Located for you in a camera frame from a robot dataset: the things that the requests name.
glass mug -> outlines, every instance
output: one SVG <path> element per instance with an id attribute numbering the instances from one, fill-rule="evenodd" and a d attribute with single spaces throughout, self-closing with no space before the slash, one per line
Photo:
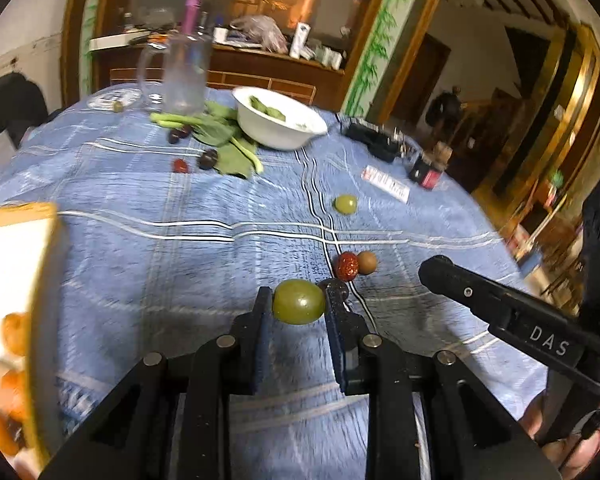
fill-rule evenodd
<path id="1" fill-rule="evenodd" d="M 190 36 L 170 35 L 166 44 L 148 43 L 138 62 L 138 83 L 143 101 L 150 100 L 146 68 L 155 54 L 163 52 L 162 112 L 187 116 L 202 112 L 211 49 L 211 37 L 197 31 Z"/>

small green fruit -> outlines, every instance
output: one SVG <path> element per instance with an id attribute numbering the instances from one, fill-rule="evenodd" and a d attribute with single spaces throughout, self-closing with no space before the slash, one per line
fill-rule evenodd
<path id="1" fill-rule="evenodd" d="M 314 322 L 324 314 L 322 289 L 307 280 L 285 280 L 273 295 L 273 315 L 291 325 Z"/>
<path id="2" fill-rule="evenodd" d="M 340 195 L 333 205 L 343 215 L 351 215 L 358 209 L 358 199 L 354 195 Z"/>

white bowl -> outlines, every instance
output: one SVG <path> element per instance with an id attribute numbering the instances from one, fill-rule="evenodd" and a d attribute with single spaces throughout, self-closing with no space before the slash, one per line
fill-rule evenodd
<path id="1" fill-rule="evenodd" d="M 316 136 L 327 133 L 327 123 L 301 102 L 264 88 L 241 86 L 234 89 L 238 101 L 238 124 L 251 139 L 276 150 L 297 150 Z M 269 117 L 251 108 L 249 97 L 280 110 L 286 121 Z"/>

black chair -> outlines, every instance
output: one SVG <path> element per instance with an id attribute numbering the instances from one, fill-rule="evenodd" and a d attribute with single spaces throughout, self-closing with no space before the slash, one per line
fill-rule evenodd
<path id="1" fill-rule="evenodd" d="M 18 72 L 0 77 L 0 132 L 7 130 L 16 148 L 27 128 L 48 120 L 45 98 L 37 84 Z"/>

human hand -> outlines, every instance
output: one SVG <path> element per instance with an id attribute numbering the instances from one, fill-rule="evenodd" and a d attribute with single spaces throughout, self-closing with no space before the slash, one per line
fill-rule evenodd
<path id="1" fill-rule="evenodd" d="M 520 418 L 520 425 L 528 436 L 534 438 L 542 426 L 542 395 L 538 394 L 526 407 L 524 415 Z M 550 442 L 542 448 L 544 455 L 556 466 L 567 457 L 573 446 L 579 439 L 579 435 L 573 434 L 558 442 Z M 581 441 L 578 449 L 571 455 L 569 461 L 560 470 L 564 480 L 576 478 L 589 465 L 593 457 L 600 450 L 600 430 L 596 431 L 591 438 Z"/>

